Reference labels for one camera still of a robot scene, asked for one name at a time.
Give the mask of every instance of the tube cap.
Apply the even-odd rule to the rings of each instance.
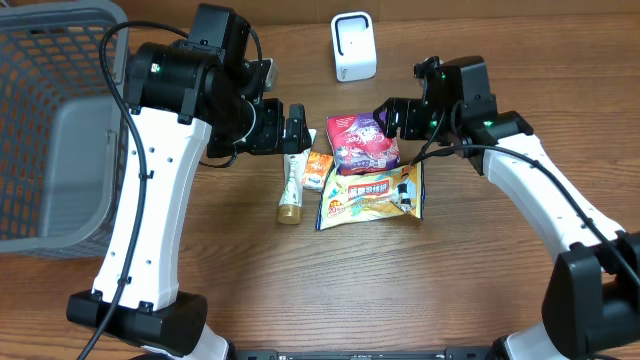
[[[278,206],[278,222],[281,224],[300,224],[301,208],[292,204]]]

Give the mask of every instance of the gray basket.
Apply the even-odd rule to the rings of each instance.
[[[127,130],[98,44],[126,21],[105,0],[0,10],[0,253],[104,255]],[[107,50],[124,82],[128,32]]]

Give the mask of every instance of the wooden table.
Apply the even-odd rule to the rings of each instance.
[[[259,27],[277,59],[273,96],[303,103],[329,153],[329,115],[417,97],[426,56],[484,56],[499,109],[535,128],[558,167],[603,213],[640,229],[640,16],[553,16],[375,24],[378,73],[338,84],[329,26]],[[171,36],[135,31],[132,49]],[[249,57],[254,56],[253,45]],[[402,143],[404,159],[421,144]],[[419,350],[488,345],[540,321],[551,261],[496,187],[457,157],[429,160],[424,221],[398,217],[314,231],[276,223],[282,158],[241,155],[196,174],[180,255],[181,289],[209,300],[208,324],[239,348]],[[90,332],[66,321],[67,297],[101,259],[0,257],[0,357],[70,359]],[[137,349],[103,338],[95,359]],[[640,359],[640,345],[611,354]]]

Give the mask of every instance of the white container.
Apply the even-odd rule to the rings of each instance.
[[[363,11],[336,15],[331,20],[333,55],[338,81],[372,78],[378,64],[373,21]]]

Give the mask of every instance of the food wrapper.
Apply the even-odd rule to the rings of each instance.
[[[316,229],[411,214],[422,219],[422,162],[393,170],[342,176],[334,168],[322,192]]]
[[[312,151],[309,155],[304,175],[302,175],[302,186],[305,189],[322,192],[324,181],[327,178],[327,174],[329,174],[329,170],[331,170],[332,164],[333,156]]]
[[[372,113],[330,117],[327,135],[340,175],[391,170],[400,162],[398,141],[384,136]]]

